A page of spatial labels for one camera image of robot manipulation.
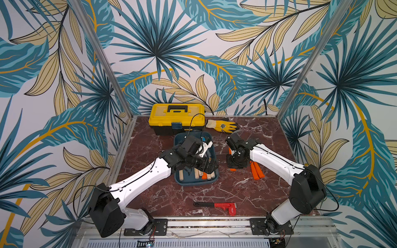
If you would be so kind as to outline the teal plastic tray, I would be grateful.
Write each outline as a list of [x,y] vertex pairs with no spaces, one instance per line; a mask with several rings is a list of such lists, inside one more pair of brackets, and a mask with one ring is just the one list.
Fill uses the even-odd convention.
[[[201,131],[199,131],[199,132],[190,132],[190,135],[195,136],[197,138],[199,138],[201,136],[202,140],[205,140],[205,141],[207,139],[213,141],[212,135],[210,133],[206,132],[206,131],[203,131],[203,132],[201,132]],[[177,134],[174,137],[174,145],[182,144],[183,141],[185,140],[185,136],[187,136],[187,133],[179,133],[179,134]],[[214,146],[212,146],[208,150],[208,153],[211,154],[213,159],[217,160]],[[206,185],[206,184],[211,184],[211,183],[217,181],[218,178],[219,178],[219,170],[218,169],[214,171],[214,173],[216,175],[215,178],[211,178],[210,180],[208,180],[208,179],[207,180],[203,180],[201,178],[201,176],[200,176],[199,179],[195,179],[195,177],[194,177],[194,168],[185,168],[185,169],[190,169],[191,170],[191,176],[190,176],[190,178],[188,180],[180,181],[178,173],[174,174],[175,181],[181,186],[185,186],[185,187],[202,186],[202,185]]]

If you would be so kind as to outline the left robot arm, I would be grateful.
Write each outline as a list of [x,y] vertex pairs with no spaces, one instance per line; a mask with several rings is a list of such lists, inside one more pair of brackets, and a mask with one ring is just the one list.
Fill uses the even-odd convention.
[[95,186],[88,204],[88,213],[100,237],[106,238],[122,228],[125,222],[142,235],[154,229],[154,219],[145,209],[129,209],[128,204],[157,182],[184,168],[196,168],[207,174],[218,168],[208,150],[213,146],[209,138],[188,135],[171,149],[162,151],[148,166],[120,182]]

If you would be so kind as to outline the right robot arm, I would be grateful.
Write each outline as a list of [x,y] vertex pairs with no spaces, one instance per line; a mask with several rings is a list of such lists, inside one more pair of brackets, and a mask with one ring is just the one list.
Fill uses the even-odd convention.
[[282,232],[293,218],[310,214],[325,199],[326,186],[316,166],[296,163],[255,139],[243,140],[237,133],[230,134],[225,141],[232,152],[226,156],[227,166],[238,168],[256,162],[290,185],[288,199],[266,216],[263,229],[267,233]]

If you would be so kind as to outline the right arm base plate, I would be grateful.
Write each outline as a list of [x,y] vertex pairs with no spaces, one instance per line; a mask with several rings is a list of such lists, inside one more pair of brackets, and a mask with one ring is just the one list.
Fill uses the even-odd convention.
[[291,235],[294,233],[293,226],[290,221],[280,225],[274,220],[267,218],[251,218],[249,219],[252,235]]

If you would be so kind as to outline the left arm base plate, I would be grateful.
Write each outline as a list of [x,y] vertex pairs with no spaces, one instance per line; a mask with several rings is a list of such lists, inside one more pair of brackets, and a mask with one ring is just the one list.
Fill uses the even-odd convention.
[[126,228],[124,236],[127,237],[146,237],[154,234],[154,236],[165,236],[167,232],[168,219],[153,219],[140,230]]

